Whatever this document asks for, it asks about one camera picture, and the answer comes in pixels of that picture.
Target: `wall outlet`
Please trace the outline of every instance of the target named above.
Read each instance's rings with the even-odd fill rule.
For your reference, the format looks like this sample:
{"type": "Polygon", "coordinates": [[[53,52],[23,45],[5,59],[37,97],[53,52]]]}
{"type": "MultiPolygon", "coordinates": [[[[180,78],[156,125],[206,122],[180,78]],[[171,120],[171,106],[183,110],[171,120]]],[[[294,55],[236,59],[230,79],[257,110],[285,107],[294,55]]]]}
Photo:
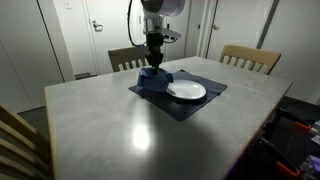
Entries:
{"type": "Polygon", "coordinates": [[[70,0],[64,0],[64,6],[66,9],[72,9],[70,0]]]}

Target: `white plate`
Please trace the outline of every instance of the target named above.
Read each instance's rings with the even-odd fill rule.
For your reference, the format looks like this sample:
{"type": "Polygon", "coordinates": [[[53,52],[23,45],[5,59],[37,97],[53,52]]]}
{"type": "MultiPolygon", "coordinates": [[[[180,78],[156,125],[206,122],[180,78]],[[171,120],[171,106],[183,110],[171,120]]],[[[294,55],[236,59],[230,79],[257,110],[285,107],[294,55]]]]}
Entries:
{"type": "Polygon", "coordinates": [[[199,83],[188,80],[174,80],[169,83],[167,93],[180,99],[200,99],[206,95],[206,89],[199,83]]]}

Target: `door handle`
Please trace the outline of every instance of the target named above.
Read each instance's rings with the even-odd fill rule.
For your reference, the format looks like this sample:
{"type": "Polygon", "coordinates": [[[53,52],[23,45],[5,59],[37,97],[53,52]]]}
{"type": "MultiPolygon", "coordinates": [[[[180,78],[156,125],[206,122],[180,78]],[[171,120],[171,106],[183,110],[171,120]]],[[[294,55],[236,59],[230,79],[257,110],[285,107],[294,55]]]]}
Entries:
{"type": "Polygon", "coordinates": [[[103,30],[103,25],[98,24],[96,20],[92,21],[92,25],[93,25],[95,31],[102,31],[103,30]]]}
{"type": "Polygon", "coordinates": [[[212,28],[213,28],[214,30],[219,30],[219,29],[220,29],[220,27],[216,26],[215,24],[212,26],[212,28]]]}

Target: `cable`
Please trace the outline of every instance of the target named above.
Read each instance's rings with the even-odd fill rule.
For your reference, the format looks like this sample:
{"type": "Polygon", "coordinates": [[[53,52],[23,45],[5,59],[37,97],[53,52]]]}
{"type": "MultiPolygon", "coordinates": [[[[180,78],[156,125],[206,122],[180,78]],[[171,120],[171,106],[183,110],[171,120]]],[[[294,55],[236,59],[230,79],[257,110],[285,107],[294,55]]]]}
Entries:
{"type": "Polygon", "coordinates": [[[163,41],[164,43],[167,43],[167,44],[170,44],[170,43],[174,43],[174,42],[176,42],[178,40],[178,38],[176,38],[175,40],[173,40],[173,41],[170,41],[170,42],[168,42],[168,41],[163,41]]]}
{"type": "Polygon", "coordinates": [[[132,46],[141,47],[141,46],[144,46],[145,43],[143,43],[143,44],[138,44],[138,45],[137,45],[137,44],[135,44],[135,43],[132,41],[132,37],[131,37],[131,32],[130,32],[131,6],[132,6],[132,0],[130,0],[129,7],[128,7],[128,19],[127,19],[127,22],[128,22],[128,35],[129,35],[129,39],[130,39],[130,42],[131,42],[132,46]]]}

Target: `chair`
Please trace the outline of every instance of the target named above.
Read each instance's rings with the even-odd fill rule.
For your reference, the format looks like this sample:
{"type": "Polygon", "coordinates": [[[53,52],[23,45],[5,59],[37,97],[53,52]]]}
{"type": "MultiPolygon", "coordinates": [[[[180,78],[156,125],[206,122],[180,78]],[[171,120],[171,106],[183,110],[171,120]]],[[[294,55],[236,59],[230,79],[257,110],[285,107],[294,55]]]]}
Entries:
{"type": "Polygon", "coordinates": [[[129,64],[129,69],[133,69],[133,61],[136,67],[140,67],[139,60],[141,60],[142,66],[146,66],[147,62],[145,59],[145,54],[148,52],[147,47],[128,47],[121,49],[111,49],[108,51],[112,69],[114,72],[120,71],[119,65],[123,67],[123,70],[127,70],[127,64],[129,64]]]}
{"type": "Polygon", "coordinates": [[[48,140],[18,114],[2,105],[0,133],[0,179],[51,179],[48,140]]]}
{"type": "Polygon", "coordinates": [[[247,61],[250,61],[251,63],[248,67],[248,70],[250,71],[255,70],[256,72],[259,72],[262,69],[262,66],[266,65],[268,67],[264,74],[269,75],[281,54],[248,47],[225,45],[219,62],[223,63],[225,56],[228,56],[226,62],[228,65],[232,58],[235,58],[233,66],[238,66],[239,59],[243,59],[240,68],[244,68],[247,61]]]}

